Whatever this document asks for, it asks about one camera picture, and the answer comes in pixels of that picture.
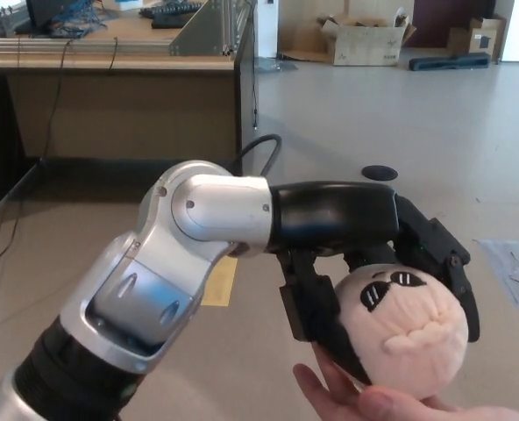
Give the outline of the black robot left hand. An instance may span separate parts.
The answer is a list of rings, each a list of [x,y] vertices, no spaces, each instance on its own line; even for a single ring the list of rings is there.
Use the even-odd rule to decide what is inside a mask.
[[[461,304],[469,342],[479,340],[479,311],[465,272],[471,255],[438,219],[376,183],[299,182],[270,191],[267,251],[281,264],[281,298],[295,339],[317,343],[347,373],[372,381],[338,321],[343,306],[330,277],[314,268],[317,257],[341,254],[351,271],[400,263],[436,277]]]

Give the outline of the person's bare hand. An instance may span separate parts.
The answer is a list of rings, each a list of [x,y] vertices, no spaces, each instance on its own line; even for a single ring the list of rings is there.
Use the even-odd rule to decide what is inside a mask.
[[[330,421],[456,421],[519,420],[519,411],[500,406],[459,408],[436,396],[419,401],[393,389],[369,387],[358,391],[345,372],[317,343],[312,345],[320,380],[302,363],[293,374],[304,397],[322,420]]]

